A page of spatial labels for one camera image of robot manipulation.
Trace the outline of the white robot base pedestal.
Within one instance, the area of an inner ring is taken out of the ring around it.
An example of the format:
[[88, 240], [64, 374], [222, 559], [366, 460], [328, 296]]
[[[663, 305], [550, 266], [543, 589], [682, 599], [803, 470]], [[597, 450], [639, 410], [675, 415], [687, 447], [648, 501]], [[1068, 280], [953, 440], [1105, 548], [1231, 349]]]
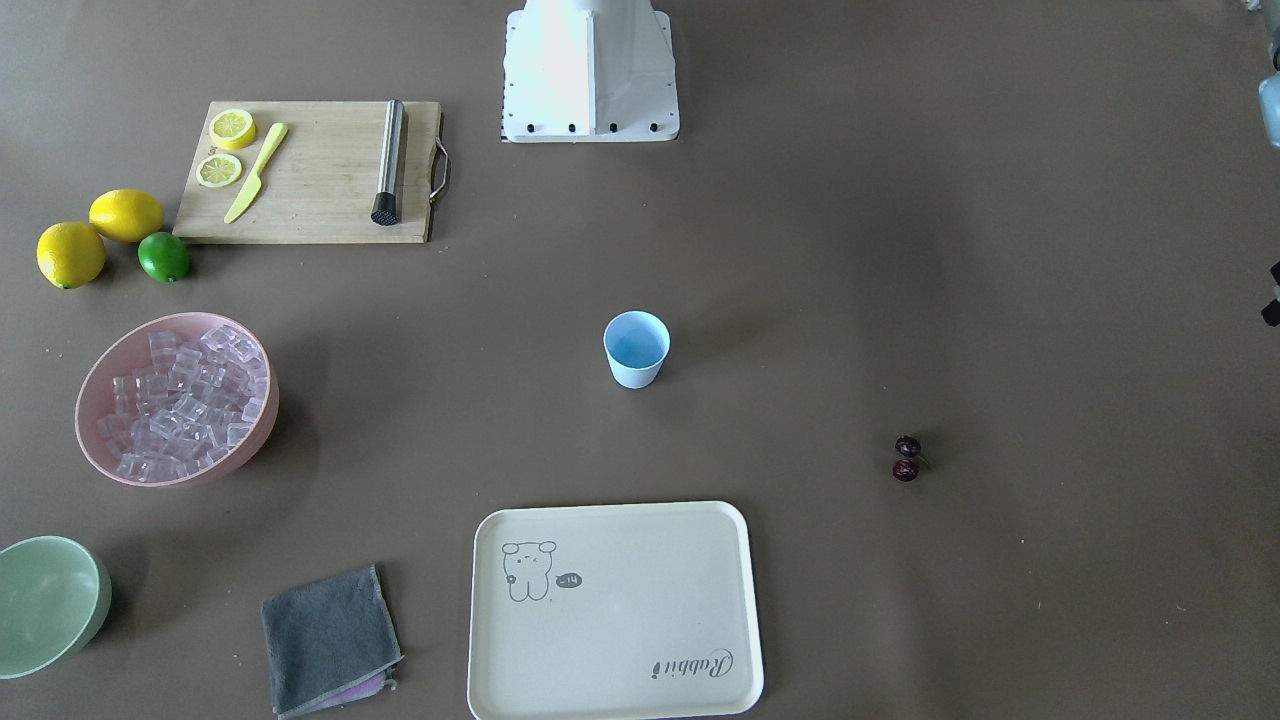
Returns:
[[671, 18], [649, 1], [526, 1], [506, 18], [503, 70], [506, 142], [680, 135]]

